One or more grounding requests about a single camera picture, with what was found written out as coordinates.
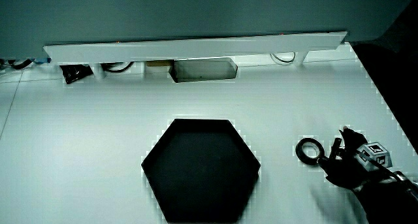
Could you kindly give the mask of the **person's right hand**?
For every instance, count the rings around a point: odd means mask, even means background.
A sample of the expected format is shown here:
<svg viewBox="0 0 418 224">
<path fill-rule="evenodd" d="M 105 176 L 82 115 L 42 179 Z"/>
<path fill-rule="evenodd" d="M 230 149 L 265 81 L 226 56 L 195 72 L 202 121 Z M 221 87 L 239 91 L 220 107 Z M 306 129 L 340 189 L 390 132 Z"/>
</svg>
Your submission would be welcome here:
<svg viewBox="0 0 418 224">
<path fill-rule="evenodd" d="M 340 130 L 340 134 L 344 140 L 344 149 L 338 149 L 337 152 L 342 158 L 322 157 L 317 160 L 330 183 L 359 192 L 369 186 L 387 185 L 397 181 L 388 169 L 377 167 L 377 170 L 368 172 L 357 161 L 355 156 L 359 147 L 368 143 L 363 134 L 347 126 Z"/>
</svg>

